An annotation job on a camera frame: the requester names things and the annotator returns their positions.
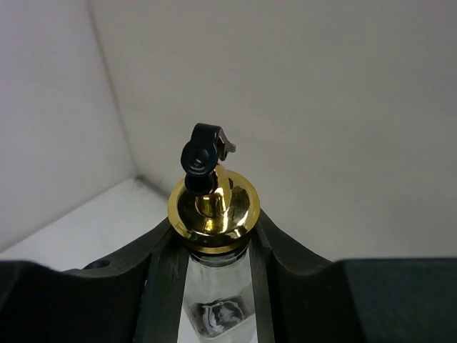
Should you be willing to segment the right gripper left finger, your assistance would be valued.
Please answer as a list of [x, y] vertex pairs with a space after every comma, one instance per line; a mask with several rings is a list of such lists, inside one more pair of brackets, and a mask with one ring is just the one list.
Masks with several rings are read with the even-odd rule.
[[3, 342], [176, 342], [188, 253], [168, 221], [82, 269], [1, 263]]

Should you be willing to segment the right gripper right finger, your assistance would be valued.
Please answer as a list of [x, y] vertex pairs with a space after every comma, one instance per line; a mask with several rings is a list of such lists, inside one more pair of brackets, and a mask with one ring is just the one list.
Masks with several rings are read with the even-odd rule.
[[260, 342], [454, 342], [454, 258], [331, 262], [261, 214], [250, 247]]

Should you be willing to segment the dark sauce bottle gold spout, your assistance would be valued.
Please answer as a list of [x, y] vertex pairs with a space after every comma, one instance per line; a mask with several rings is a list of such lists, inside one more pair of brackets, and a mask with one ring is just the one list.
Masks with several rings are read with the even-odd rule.
[[181, 153], [185, 177], [168, 220], [189, 250], [183, 308], [200, 342], [252, 342], [256, 315], [248, 246], [260, 216], [252, 183], [222, 165], [236, 147], [196, 124]]

